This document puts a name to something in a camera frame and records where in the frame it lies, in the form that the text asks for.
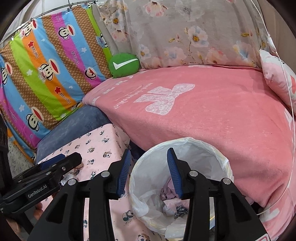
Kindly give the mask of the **colourful monkey print quilt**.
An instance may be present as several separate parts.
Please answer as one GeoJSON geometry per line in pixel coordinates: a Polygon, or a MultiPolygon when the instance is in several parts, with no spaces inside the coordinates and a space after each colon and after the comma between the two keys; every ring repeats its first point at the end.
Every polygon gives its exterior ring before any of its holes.
{"type": "Polygon", "coordinates": [[[30,161],[39,142],[111,77],[111,51],[86,3],[26,22],[1,49],[1,114],[30,161]]]}

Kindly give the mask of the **pink panda print sheet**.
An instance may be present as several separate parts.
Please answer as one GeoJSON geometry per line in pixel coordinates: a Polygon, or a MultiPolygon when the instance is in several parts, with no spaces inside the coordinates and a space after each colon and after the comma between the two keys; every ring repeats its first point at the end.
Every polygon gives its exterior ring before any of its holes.
{"type": "MultiPolygon", "coordinates": [[[[85,181],[107,170],[112,162],[119,161],[129,144],[128,135],[119,127],[109,123],[68,142],[42,158],[40,162],[48,161],[59,154],[68,156],[78,152],[82,157],[82,168],[72,170],[62,183],[65,184],[70,178],[85,181]]],[[[136,218],[130,207],[127,187],[121,199],[110,201],[110,212],[116,240],[165,239],[163,235],[149,230],[136,218]]]]}

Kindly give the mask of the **grey floral quilt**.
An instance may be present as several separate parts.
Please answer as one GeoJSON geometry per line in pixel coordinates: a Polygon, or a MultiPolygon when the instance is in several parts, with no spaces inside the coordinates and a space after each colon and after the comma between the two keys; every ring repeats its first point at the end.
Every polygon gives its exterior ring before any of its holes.
{"type": "Polygon", "coordinates": [[[259,68],[269,50],[257,1],[98,1],[92,10],[112,54],[133,54],[144,69],[259,68]]]}

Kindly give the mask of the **pink fleece blanket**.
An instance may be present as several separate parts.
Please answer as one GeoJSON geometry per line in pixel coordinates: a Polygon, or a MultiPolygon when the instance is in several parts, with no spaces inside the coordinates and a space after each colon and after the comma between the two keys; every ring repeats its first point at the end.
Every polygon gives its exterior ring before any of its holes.
{"type": "Polygon", "coordinates": [[[292,117],[262,71],[214,66],[159,68],[110,78],[83,103],[103,111],[141,149],[191,137],[216,147],[234,182],[266,208],[260,218],[277,239],[295,213],[292,117]]]}

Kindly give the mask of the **blue plush cushion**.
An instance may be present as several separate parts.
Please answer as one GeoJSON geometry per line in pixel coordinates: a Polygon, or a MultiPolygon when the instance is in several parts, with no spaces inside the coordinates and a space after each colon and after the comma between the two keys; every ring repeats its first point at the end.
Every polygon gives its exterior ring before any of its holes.
{"type": "Polygon", "coordinates": [[[35,163],[82,135],[111,123],[97,107],[85,105],[59,123],[37,146],[35,163]]]}

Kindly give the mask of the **green round checkmark cushion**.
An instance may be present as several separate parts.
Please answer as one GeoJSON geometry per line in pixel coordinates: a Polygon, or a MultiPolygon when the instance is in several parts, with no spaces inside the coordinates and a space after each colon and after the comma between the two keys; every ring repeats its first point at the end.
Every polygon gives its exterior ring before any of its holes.
{"type": "Polygon", "coordinates": [[[133,75],[140,69],[137,56],[128,53],[113,55],[108,63],[109,71],[114,78],[133,75]]]}

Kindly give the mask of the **pink white pillow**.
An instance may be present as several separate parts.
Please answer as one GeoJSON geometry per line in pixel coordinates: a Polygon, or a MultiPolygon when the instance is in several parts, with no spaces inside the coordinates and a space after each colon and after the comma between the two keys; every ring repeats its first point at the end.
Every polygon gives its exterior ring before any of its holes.
{"type": "Polygon", "coordinates": [[[295,73],[292,69],[265,50],[260,50],[260,60],[267,85],[295,113],[295,73]]]}

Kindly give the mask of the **white lined trash bin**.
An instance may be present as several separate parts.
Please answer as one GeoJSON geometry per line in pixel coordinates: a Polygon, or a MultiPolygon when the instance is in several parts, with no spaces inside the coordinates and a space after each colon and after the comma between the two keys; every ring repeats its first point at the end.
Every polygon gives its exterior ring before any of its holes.
{"type": "Polygon", "coordinates": [[[170,179],[167,151],[173,148],[178,159],[206,178],[234,180],[229,160],[214,146],[194,138],[179,138],[160,143],[146,151],[135,163],[129,180],[132,210],[149,230],[168,240],[181,240],[186,217],[174,218],[164,213],[161,191],[170,179]]]}

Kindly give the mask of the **purple plastic wrapper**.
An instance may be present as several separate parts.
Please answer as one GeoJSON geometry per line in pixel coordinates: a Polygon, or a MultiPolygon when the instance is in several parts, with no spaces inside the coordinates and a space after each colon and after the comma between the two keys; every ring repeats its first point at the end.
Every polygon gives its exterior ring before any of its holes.
{"type": "Polygon", "coordinates": [[[171,199],[179,199],[178,194],[175,192],[174,184],[171,179],[169,179],[163,188],[160,191],[160,199],[162,201],[171,200],[171,199]]]}

